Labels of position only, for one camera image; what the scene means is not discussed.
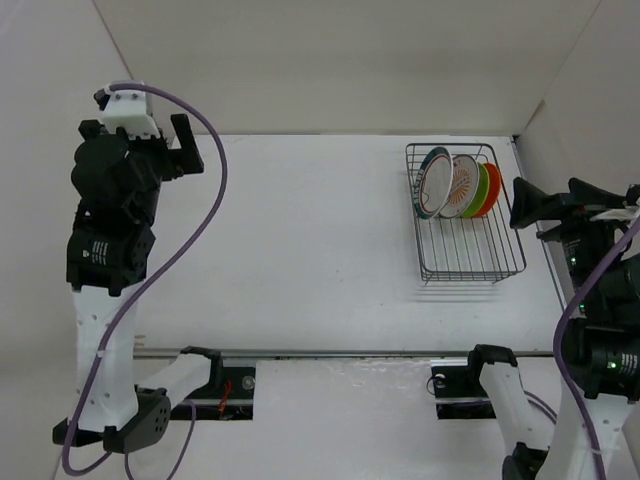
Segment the orange sunburst patterned plate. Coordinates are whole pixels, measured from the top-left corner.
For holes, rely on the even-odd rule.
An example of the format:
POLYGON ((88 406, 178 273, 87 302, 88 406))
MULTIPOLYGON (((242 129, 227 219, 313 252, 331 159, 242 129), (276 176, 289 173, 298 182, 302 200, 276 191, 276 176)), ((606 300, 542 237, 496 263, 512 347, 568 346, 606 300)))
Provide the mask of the orange sunburst patterned plate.
POLYGON ((453 179, 446 205, 439 212, 442 218, 460 217, 471 205, 479 185, 479 167, 469 155, 453 158, 453 179))

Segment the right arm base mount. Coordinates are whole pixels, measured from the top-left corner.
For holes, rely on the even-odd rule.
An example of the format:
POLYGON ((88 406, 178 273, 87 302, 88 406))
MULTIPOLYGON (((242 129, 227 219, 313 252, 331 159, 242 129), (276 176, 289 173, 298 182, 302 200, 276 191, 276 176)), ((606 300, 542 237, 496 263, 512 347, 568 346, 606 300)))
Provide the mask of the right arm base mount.
POLYGON ((439 420, 489 420, 495 412, 478 380, 471 378, 466 365, 435 365, 427 390, 435 398, 439 420))

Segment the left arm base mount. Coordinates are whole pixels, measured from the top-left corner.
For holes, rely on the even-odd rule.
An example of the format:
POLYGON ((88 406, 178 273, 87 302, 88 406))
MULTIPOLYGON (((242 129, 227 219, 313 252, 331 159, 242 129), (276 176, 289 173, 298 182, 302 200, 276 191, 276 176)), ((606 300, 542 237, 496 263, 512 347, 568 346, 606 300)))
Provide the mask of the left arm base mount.
POLYGON ((220 386, 207 385, 194 393, 197 418, 203 421, 250 421, 254 413, 254 366, 223 368, 220 386))

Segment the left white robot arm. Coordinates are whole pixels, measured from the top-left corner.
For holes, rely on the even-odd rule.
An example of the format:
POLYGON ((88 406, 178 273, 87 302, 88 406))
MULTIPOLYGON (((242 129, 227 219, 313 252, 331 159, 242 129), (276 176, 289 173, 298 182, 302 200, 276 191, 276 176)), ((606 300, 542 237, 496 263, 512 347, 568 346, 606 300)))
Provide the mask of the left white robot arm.
POLYGON ((195 391, 204 397, 223 387, 219 352, 189 346, 160 373, 133 380, 134 292, 147 277, 155 243, 161 185, 204 170, 189 119, 174 114, 180 146, 162 134, 114 131, 84 120, 71 182, 80 196, 67 244, 66 280, 78 320, 78 381, 92 384, 77 429, 63 420, 56 444, 102 444, 108 453, 130 454, 160 441, 171 413, 195 391))

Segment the lime green plate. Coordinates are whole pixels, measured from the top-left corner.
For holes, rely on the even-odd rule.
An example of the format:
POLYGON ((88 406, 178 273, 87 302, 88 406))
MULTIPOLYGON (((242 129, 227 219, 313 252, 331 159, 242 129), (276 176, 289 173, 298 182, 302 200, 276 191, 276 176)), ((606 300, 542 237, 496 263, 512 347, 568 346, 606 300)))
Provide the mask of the lime green plate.
POLYGON ((478 163, 478 171, 479 171, 479 180, 478 186, 476 189, 476 193, 471 201, 470 205, 466 208, 466 210, 461 214, 462 218, 472 218, 474 217, 484 205, 488 193, 489 193, 489 174, 486 167, 478 163))

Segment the green rimmed white plate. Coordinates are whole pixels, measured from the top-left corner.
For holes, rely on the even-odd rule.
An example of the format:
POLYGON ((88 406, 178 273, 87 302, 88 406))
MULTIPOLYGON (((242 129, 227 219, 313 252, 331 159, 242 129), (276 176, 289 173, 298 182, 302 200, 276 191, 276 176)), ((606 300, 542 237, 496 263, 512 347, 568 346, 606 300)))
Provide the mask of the green rimmed white plate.
POLYGON ((449 151, 434 147, 424 158, 414 180, 412 205, 420 219, 438 215, 449 201, 453 162, 449 151))

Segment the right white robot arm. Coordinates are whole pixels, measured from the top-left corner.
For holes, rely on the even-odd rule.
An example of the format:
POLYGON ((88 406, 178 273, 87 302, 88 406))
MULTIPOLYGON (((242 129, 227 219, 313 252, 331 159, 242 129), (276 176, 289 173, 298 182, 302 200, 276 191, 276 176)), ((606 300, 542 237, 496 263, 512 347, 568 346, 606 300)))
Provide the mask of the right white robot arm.
POLYGON ((510 226, 538 221, 558 242, 574 289, 554 331, 561 404, 547 437, 532 417, 518 361, 506 347, 477 345, 462 369, 473 393, 486 393, 504 440, 504 479, 604 479, 612 449, 639 401, 639 257, 626 253, 639 233, 639 187, 623 195, 578 178, 547 194, 516 178, 510 226))

